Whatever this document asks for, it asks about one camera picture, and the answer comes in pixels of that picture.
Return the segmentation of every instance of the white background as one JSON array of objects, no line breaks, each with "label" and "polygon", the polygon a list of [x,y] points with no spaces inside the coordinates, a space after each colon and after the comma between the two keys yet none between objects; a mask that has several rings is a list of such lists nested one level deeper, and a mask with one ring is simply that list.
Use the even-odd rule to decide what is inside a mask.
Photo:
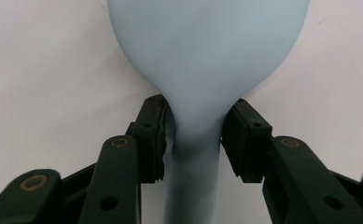
[{"label": "white background", "polygon": [[[157,93],[122,54],[105,0],[0,0],[0,192],[33,169],[66,177],[94,163]],[[244,98],[274,135],[302,139],[359,180],[363,1],[312,0],[294,49]],[[143,187],[143,223],[161,223],[165,189]],[[234,177],[223,153],[218,197],[219,224],[270,223],[261,185]]]}]

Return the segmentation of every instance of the mounting hole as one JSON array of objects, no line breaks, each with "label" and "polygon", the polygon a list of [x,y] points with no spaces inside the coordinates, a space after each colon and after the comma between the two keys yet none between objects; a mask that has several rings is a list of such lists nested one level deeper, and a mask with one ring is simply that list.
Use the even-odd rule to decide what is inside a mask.
[{"label": "mounting hole", "polygon": [[117,138],[111,141],[111,147],[126,147],[129,145],[126,138]]},{"label": "mounting hole", "polygon": [[342,210],[344,208],[344,205],[341,201],[339,201],[337,198],[334,198],[332,196],[326,196],[323,198],[324,203],[326,203],[329,207],[335,209],[335,210]]},{"label": "mounting hole", "polygon": [[296,140],[294,139],[290,139],[290,138],[283,138],[281,140],[281,143],[286,146],[286,147],[299,147],[300,146],[300,143],[297,142]]},{"label": "mounting hole", "polygon": [[262,127],[262,124],[261,123],[253,123],[254,127],[257,127],[257,128],[260,128]]},{"label": "mounting hole", "polygon": [[100,207],[103,211],[109,211],[118,206],[118,198],[117,197],[106,197],[102,199],[100,202]]},{"label": "mounting hole", "polygon": [[47,175],[32,175],[23,180],[19,185],[19,188],[23,191],[31,192],[36,189],[41,189],[48,183]]}]

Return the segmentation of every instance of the screw hole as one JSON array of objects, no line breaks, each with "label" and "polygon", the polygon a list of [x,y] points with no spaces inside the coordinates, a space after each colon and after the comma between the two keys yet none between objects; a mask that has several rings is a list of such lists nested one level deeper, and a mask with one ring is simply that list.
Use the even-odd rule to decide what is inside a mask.
[{"label": "screw hole", "polygon": [[118,198],[116,197],[106,197],[102,199],[102,202],[100,203],[100,207],[103,211],[109,211],[111,209],[114,209],[118,206]]},{"label": "screw hole", "polygon": [[326,196],[323,198],[324,203],[335,210],[342,210],[343,203],[332,196]]}]

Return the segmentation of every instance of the inflated balloon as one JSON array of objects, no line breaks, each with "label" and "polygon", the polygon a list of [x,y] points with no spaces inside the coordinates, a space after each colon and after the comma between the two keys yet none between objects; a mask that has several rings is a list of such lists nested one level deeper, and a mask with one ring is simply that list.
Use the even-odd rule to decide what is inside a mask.
[{"label": "inflated balloon", "polygon": [[215,223],[223,120],[287,56],[308,0],[109,0],[108,5],[122,50],[175,117],[164,223]]}]

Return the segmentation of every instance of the brass screw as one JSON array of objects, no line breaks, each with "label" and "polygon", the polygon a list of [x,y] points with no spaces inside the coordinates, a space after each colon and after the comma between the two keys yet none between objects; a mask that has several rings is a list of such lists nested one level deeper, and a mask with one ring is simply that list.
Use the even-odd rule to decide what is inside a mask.
[{"label": "brass screw", "polygon": [[126,147],[128,145],[129,142],[126,138],[117,138],[111,142],[111,147]]},{"label": "brass screw", "polygon": [[48,183],[47,175],[32,175],[19,185],[19,188],[23,191],[31,192],[37,189],[41,189]]},{"label": "brass screw", "polygon": [[286,147],[299,147],[300,143],[295,141],[294,139],[284,138],[281,140],[281,143]]}]

